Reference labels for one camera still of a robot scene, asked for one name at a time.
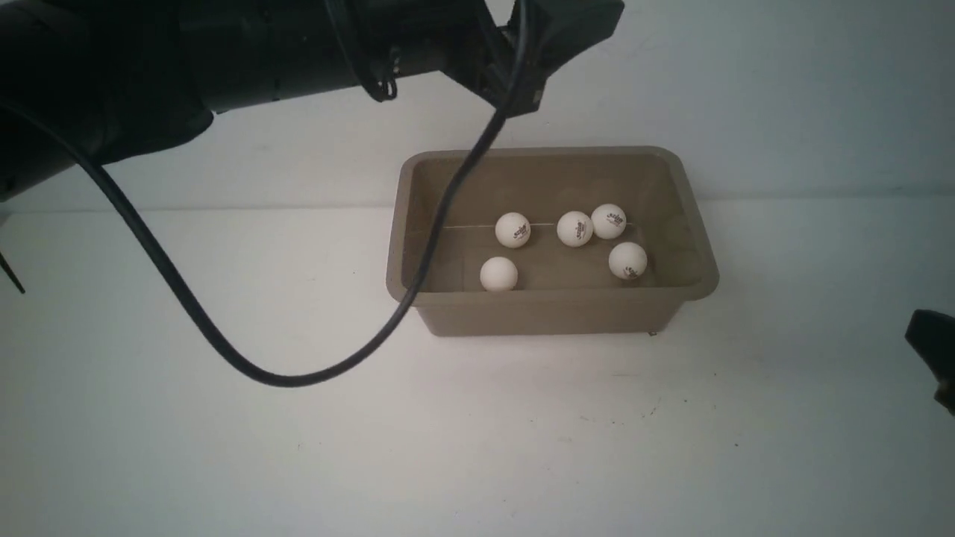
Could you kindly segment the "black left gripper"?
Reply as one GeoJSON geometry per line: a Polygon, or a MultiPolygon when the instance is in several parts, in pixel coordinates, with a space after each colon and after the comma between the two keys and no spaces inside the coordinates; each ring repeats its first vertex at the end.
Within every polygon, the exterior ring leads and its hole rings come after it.
{"type": "Polygon", "coordinates": [[[550,76],[608,40],[625,8],[623,1],[516,1],[497,26],[486,2],[463,4],[441,72],[505,118],[538,111],[550,76]]]}

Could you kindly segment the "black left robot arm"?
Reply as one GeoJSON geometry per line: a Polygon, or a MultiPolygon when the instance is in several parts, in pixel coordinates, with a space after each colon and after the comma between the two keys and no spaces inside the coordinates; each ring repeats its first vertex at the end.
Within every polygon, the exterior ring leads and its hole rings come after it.
{"type": "Polygon", "coordinates": [[[191,142],[218,113],[352,87],[387,102],[427,72],[497,106],[526,37],[520,116],[623,13],[621,1],[516,1],[498,26],[484,1],[9,1],[2,98],[105,166],[191,142]]]}

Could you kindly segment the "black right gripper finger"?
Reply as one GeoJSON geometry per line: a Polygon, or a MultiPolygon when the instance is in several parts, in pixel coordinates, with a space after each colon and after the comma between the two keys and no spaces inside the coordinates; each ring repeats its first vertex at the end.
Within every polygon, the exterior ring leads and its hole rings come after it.
{"type": "Polygon", "coordinates": [[[934,400],[954,415],[954,317],[937,310],[914,310],[905,340],[938,382],[934,400]]]}

